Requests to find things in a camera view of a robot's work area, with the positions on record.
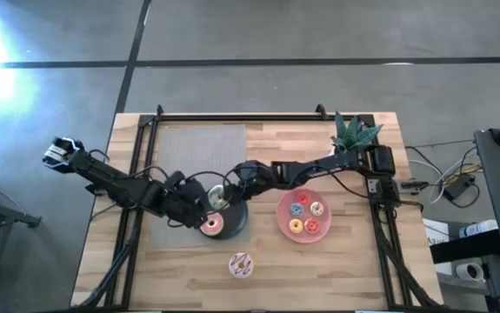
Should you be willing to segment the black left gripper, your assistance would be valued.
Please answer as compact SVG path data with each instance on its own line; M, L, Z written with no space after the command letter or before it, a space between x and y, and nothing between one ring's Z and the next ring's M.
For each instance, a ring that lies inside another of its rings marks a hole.
M217 212L209 204L207 191L195 178L186 178L181 171L175 171L166 184L172 189L163 203L169 219L199 229L208 220L207 215Z

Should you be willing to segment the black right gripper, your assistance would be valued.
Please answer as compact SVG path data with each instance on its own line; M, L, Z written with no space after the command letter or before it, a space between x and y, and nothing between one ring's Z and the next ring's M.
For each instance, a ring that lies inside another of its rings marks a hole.
M223 180L223 189L229 191L227 196L229 205L238 205L249 198L258 196L270 190L276 184L275 176L271 168L256 160L246 161L234 168L238 176L238 183L228 179Z

